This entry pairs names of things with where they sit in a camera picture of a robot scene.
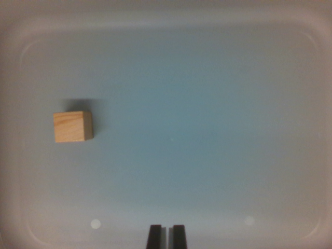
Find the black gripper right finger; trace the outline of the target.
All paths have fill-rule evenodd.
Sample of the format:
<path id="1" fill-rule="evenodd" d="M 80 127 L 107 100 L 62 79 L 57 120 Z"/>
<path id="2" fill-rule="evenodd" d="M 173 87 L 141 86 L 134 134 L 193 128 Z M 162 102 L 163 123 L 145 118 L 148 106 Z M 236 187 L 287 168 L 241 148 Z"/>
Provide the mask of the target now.
<path id="1" fill-rule="evenodd" d="M 169 249 L 188 249 L 185 226 L 174 225 L 169 228 L 168 240 Z"/>

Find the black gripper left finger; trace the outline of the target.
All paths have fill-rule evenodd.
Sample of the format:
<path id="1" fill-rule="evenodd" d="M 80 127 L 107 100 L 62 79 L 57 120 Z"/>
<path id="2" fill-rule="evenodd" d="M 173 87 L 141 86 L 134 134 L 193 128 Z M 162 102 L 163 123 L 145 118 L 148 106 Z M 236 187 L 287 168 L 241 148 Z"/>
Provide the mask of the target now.
<path id="1" fill-rule="evenodd" d="M 164 249 L 166 247 L 166 227 L 162 227 L 162 225 L 151 225 L 148 233 L 146 249 Z"/>

